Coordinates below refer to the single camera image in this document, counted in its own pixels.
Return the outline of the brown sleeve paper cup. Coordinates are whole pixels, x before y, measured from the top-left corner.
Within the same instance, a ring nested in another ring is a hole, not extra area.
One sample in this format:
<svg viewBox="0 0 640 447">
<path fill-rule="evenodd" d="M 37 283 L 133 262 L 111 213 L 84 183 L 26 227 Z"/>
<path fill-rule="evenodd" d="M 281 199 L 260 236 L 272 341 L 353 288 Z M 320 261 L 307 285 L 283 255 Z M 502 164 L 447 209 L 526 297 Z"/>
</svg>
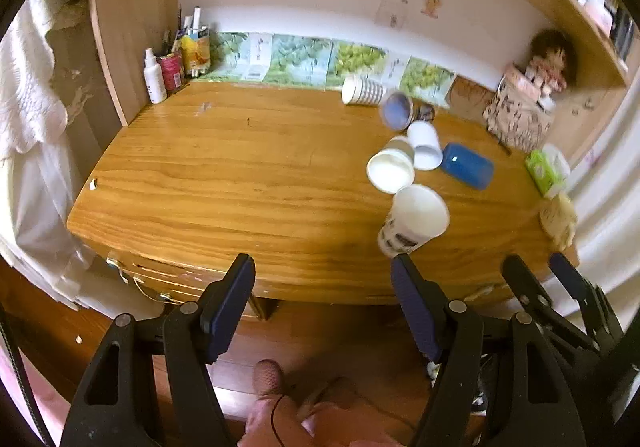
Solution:
<svg viewBox="0 0 640 447">
<path fill-rule="evenodd" d="M 380 192 L 395 195 L 414 181 L 414 149 L 405 136 L 393 137 L 367 163 L 370 183 Z"/>
</svg>

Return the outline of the brown haired rag doll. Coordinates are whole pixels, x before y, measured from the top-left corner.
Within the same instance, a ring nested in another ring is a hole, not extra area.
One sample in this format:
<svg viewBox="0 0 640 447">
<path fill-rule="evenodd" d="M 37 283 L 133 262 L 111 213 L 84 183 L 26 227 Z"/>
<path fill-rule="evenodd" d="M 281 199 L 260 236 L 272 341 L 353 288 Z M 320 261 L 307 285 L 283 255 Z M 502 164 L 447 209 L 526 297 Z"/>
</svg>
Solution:
<svg viewBox="0 0 640 447">
<path fill-rule="evenodd" d="M 573 42 L 559 30 L 542 30 L 530 44 L 525 77 L 544 95 L 565 91 L 577 77 L 577 54 Z"/>
</svg>

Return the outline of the cream ceramic mug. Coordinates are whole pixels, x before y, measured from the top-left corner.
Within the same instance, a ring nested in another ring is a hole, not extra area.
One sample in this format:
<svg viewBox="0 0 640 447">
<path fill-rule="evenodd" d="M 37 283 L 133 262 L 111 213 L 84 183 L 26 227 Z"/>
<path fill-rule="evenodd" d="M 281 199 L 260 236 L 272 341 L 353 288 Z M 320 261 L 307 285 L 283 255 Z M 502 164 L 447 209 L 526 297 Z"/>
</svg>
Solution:
<svg viewBox="0 0 640 447">
<path fill-rule="evenodd" d="M 558 193 L 552 199 L 544 199 L 541 204 L 539 222 L 556 251 L 562 252 L 572 245 L 577 221 L 574 204 L 566 193 Z"/>
</svg>

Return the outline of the checkered paper cup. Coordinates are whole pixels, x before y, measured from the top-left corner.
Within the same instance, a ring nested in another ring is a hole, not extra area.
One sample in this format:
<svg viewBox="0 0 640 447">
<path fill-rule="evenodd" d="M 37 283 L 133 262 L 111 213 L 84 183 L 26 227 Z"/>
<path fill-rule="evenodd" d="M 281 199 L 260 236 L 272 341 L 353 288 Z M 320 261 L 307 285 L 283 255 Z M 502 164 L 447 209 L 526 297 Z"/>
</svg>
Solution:
<svg viewBox="0 0 640 447">
<path fill-rule="evenodd" d="M 369 78 L 347 76 L 341 89 L 344 105 L 378 106 L 385 95 L 385 86 Z"/>
</svg>

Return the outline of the blue plastic cup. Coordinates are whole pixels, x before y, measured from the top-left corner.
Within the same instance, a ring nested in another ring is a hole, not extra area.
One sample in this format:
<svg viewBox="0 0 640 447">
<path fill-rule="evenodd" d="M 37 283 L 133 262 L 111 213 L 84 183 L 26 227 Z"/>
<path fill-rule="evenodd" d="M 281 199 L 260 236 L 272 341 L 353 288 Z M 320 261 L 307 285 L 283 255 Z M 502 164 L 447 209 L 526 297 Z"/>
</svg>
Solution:
<svg viewBox="0 0 640 447">
<path fill-rule="evenodd" d="M 486 189 L 494 176 L 494 163 L 457 143 L 445 146 L 440 168 L 458 181 L 478 190 Z"/>
</svg>

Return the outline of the yellow orange carton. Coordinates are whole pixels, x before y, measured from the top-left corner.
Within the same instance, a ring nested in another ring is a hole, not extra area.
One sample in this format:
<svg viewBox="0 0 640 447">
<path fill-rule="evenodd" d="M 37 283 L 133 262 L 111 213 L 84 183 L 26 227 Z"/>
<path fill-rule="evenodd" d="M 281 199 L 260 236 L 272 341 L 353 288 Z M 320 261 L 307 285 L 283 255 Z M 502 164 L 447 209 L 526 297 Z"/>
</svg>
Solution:
<svg viewBox="0 0 640 447">
<path fill-rule="evenodd" d="M 186 75 L 196 78 L 206 74 L 210 66 L 209 28 L 188 31 L 180 40 Z"/>
</svg>

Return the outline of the white bamboo print paper cup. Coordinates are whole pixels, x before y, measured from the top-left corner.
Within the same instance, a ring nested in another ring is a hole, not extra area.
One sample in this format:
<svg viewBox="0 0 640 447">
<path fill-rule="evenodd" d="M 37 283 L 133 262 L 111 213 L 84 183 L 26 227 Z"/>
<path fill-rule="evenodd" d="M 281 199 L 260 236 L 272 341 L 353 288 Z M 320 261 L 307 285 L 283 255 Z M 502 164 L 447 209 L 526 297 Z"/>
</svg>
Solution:
<svg viewBox="0 0 640 447">
<path fill-rule="evenodd" d="M 435 190 L 411 184 L 398 190 L 378 232 L 378 248 L 387 257 L 410 254 L 442 236 L 450 223 L 446 202 Z"/>
</svg>

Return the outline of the green tissue box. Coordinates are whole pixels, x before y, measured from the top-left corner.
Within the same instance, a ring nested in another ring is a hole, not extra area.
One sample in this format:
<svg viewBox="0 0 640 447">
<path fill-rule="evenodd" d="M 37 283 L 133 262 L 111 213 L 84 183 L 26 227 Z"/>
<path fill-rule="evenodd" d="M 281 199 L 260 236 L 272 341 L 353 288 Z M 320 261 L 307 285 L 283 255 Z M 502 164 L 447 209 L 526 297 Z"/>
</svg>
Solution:
<svg viewBox="0 0 640 447">
<path fill-rule="evenodd" d="M 546 199 L 552 199 L 561 193 L 570 176 L 570 165 L 561 150 L 552 144 L 534 149 L 526 158 L 525 167 L 539 193 Z"/>
</svg>

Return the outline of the letter print fabric bag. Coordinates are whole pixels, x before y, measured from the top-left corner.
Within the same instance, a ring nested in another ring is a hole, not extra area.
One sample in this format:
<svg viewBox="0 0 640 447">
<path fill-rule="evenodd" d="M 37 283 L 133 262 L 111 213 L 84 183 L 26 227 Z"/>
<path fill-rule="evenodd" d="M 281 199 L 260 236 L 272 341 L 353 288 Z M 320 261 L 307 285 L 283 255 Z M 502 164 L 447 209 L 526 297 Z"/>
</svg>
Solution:
<svg viewBox="0 0 640 447">
<path fill-rule="evenodd" d="M 483 111 L 483 119 L 487 131 L 501 144 L 521 152 L 532 152 L 550 131 L 554 115 L 544 111 L 537 100 L 503 77 Z"/>
</svg>

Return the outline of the plain white paper cup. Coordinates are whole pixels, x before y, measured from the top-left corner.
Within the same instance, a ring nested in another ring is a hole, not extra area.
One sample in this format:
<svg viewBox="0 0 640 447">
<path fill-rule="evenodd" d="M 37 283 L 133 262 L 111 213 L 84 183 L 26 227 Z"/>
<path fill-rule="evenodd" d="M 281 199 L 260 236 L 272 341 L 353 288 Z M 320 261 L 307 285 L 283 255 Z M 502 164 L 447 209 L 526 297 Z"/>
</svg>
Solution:
<svg viewBox="0 0 640 447">
<path fill-rule="evenodd" d="M 408 126 L 407 138 L 414 150 L 416 170 L 435 170 L 442 163 L 442 148 L 435 126 L 427 121 L 414 121 Z"/>
</svg>

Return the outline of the pink red can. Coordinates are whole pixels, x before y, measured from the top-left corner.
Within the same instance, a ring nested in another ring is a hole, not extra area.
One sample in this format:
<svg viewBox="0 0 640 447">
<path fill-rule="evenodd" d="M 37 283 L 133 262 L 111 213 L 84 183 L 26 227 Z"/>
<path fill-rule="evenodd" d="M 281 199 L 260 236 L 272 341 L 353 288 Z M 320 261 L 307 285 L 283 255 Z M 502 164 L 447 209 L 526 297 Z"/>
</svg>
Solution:
<svg viewBox="0 0 640 447">
<path fill-rule="evenodd" d="M 179 52 L 171 52 L 158 59 L 165 89 L 168 94 L 177 91 L 183 85 L 183 66 Z"/>
</svg>

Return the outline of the white spray bottle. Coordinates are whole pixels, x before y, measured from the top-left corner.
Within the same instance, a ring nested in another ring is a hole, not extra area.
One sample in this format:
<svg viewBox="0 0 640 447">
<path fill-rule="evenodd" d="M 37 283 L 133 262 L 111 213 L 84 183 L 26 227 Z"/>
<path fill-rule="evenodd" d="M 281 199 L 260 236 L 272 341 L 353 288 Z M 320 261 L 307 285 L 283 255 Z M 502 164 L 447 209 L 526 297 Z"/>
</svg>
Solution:
<svg viewBox="0 0 640 447">
<path fill-rule="evenodd" d="M 157 61 L 152 48 L 147 48 L 144 51 L 143 75 L 151 103 L 159 104 L 166 100 L 167 92 L 162 67 Z"/>
</svg>

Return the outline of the white lace cloth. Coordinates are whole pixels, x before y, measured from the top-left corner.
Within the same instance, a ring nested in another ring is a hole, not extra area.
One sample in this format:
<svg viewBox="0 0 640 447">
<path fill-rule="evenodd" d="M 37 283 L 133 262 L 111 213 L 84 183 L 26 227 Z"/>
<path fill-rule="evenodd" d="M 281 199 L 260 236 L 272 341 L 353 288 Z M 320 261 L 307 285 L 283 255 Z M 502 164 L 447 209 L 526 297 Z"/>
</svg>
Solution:
<svg viewBox="0 0 640 447">
<path fill-rule="evenodd" d="M 47 41 L 61 4 L 25 0 L 1 40 L 1 256 L 53 300 L 78 304 L 93 252 L 66 228 L 79 188 Z"/>
</svg>

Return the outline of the dark patterned cup blue inside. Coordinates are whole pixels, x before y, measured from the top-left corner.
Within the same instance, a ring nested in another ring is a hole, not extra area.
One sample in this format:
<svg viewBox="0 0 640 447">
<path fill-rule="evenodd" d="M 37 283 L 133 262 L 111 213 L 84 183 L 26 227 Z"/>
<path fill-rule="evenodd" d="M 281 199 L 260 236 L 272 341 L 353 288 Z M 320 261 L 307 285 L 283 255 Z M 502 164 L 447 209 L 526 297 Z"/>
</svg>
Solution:
<svg viewBox="0 0 640 447">
<path fill-rule="evenodd" d="M 378 108 L 384 126 L 395 132 L 404 132 L 416 121 L 432 122 L 435 108 L 422 100 L 414 100 L 398 90 L 385 93 Z"/>
</svg>

